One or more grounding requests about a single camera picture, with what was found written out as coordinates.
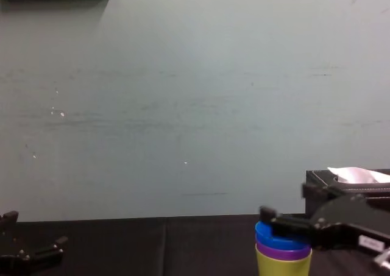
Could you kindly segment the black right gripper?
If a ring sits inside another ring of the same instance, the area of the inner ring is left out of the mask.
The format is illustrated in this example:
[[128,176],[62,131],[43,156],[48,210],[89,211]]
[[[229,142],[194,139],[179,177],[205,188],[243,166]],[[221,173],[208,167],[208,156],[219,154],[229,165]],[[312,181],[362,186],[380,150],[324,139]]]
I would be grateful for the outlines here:
[[315,248],[367,253],[389,248],[389,212],[370,206],[361,195],[338,196],[339,190],[332,186],[303,183],[302,198],[307,204],[325,203],[310,220],[260,207],[260,221],[270,226],[275,236],[310,237]]

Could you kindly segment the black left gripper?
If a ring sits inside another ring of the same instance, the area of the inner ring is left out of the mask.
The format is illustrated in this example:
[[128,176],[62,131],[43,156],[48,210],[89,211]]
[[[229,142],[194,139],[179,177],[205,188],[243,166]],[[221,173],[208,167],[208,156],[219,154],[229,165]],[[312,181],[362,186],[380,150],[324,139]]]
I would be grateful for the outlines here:
[[62,236],[48,246],[39,249],[17,247],[13,229],[19,213],[9,211],[1,215],[1,275],[30,275],[32,266],[48,266],[61,263],[68,237]]

